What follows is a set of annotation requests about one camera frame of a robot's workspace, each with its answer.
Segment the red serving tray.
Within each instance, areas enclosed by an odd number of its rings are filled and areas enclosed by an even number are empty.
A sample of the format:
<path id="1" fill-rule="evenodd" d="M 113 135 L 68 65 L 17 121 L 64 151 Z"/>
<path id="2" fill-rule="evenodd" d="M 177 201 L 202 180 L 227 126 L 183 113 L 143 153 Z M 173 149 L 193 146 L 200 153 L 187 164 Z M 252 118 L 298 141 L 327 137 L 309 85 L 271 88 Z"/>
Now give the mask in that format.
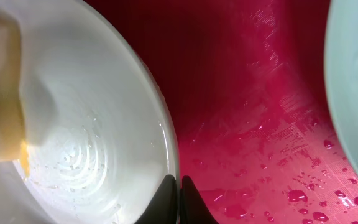
<path id="1" fill-rule="evenodd" d="M 358 223 L 328 111 L 328 1 L 91 1 L 148 66 L 219 223 Z"/>

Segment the white plate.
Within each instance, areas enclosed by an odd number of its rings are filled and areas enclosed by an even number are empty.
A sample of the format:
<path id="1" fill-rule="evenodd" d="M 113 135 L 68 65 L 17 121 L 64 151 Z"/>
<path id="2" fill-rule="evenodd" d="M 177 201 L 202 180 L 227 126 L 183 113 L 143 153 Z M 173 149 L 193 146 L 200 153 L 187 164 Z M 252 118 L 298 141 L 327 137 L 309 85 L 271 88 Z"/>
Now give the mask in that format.
<path id="1" fill-rule="evenodd" d="M 135 223 L 177 142 L 148 68 L 84 1 L 4 1 L 20 25 L 27 159 L 0 163 L 0 223 Z"/>

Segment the green and yellow sponge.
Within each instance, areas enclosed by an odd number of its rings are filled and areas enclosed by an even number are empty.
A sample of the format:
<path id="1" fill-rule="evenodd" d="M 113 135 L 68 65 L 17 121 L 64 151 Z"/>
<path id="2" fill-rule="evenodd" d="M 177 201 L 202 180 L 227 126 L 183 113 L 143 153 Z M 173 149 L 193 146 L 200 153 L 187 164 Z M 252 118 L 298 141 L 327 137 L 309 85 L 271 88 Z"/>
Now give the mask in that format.
<path id="1" fill-rule="evenodd" d="M 14 19 L 0 17 L 0 162 L 25 160 L 25 125 L 19 94 L 21 32 Z"/>

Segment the pale green plate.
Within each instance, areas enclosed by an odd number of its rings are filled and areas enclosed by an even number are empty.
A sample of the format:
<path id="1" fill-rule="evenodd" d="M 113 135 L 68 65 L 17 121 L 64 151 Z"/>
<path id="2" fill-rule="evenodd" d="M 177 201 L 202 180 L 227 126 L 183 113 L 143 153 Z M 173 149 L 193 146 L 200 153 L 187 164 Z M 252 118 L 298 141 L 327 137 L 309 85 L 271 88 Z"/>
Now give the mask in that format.
<path id="1" fill-rule="evenodd" d="M 358 175 L 358 0 L 330 3 L 324 82 L 335 132 Z"/>

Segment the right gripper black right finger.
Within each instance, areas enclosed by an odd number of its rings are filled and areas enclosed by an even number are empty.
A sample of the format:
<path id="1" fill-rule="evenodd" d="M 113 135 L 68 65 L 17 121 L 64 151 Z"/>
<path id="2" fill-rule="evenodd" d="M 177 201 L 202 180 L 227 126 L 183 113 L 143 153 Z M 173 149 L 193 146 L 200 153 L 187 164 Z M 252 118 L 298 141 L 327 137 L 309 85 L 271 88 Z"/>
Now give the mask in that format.
<path id="1" fill-rule="evenodd" d="M 210 213 L 194 182 L 183 176 L 180 190 L 181 224 L 218 224 Z"/>

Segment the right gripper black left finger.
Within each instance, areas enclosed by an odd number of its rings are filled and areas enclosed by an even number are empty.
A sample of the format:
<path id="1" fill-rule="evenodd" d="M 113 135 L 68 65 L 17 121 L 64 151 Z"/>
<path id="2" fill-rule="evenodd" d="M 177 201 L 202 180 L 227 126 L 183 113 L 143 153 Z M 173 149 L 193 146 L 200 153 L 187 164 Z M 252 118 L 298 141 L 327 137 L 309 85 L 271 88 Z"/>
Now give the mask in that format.
<path id="1" fill-rule="evenodd" d="M 155 195 L 135 224 L 176 224 L 178 213 L 177 182 L 166 175 Z"/>

